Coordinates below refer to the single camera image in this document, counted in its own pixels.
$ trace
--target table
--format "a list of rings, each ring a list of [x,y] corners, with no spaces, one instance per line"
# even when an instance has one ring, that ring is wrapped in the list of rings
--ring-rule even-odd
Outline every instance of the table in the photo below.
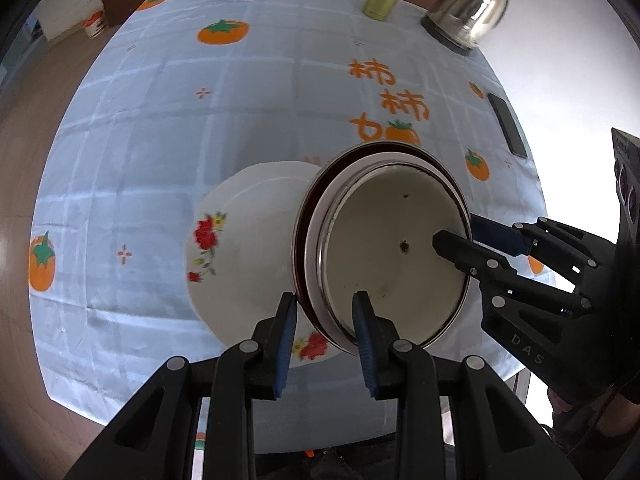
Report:
[[[184,241],[201,198],[251,164],[323,166],[404,140],[446,165],[472,212],[545,214],[532,158],[511,155],[486,98],[506,95],[481,52],[446,49],[412,4],[376,22],[364,1],[148,0],[110,40],[60,124],[33,216],[31,319],[51,399],[104,424],[168,357],[220,354],[190,307]],[[511,263],[532,276],[525,257]],[[430,351],[510,377],[522,366],[481,331],[472,282]],[[293,369],[283,399],[255,407],[257,452],[394,426],[395,404],[369,399],[346,354]]]

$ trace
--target blue gripper pad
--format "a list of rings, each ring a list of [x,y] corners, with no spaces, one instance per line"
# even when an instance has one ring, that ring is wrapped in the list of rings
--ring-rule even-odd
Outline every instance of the blue gripper pad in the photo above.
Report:
[[[293,336],[296,333],[296,321],[298,318],[298,304],[293,301],[289,305],[287,319],[284,322],[282,338],[276,356],[276,377],[273,382],[273,393],[276,399],[282,395],[284,387],[287,385],[287,375],[289,374],[289,362],[291,361],[291,348],[293,347]]]
[[[471,232],[475,242],[488,245],[509,256],[529,254],[529,243],[516,229],[493,220],[471,215]]]
[[[362,375],[364,384],[369,389],[371,397],[375,397],[378,393],[378,362],[373,349],[373,343],[367,323],[362,313],[360,301],[354,295],[353,304],[351,306],[351,315],[353,316],[353,327],[356,330],[356,342],[358,345],[358,354],[360,355],[360,366],[362,367]]]

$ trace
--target kettle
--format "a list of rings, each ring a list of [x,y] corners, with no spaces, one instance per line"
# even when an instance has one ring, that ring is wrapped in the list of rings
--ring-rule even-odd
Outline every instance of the kettle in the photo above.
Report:
[[[441,0],[420,22],[434,38],[467,55],[507,11],[509,0]]]

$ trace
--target black smartphone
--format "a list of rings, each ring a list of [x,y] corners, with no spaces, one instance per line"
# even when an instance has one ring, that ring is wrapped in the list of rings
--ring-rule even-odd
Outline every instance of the black smartphone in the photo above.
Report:
[[[513,120],[513,116],[511,115],[511,111],[509,110],[507,103],[504,99],[495,94],[489,94],[488,97],[495,115],[498,117],[498,122],[502,128],[504,138],[507,140],[507,144],[509,145],[509,150],[513,155],[527,158],[527,150],[524,147],[524,142],[522,142],[522,137],[520,137],[520,132],[516,126],[516,121]]]

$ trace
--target wooden floor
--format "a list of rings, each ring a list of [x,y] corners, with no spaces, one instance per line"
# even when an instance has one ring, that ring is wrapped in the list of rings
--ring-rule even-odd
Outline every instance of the wooden floor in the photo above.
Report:
[[[0,424],[43,479],[61,479],[101,426],[44,389],[29,311],[31,217],[60,120],[113,32],[89,40],[79,31],[49,46],[0,114]]]

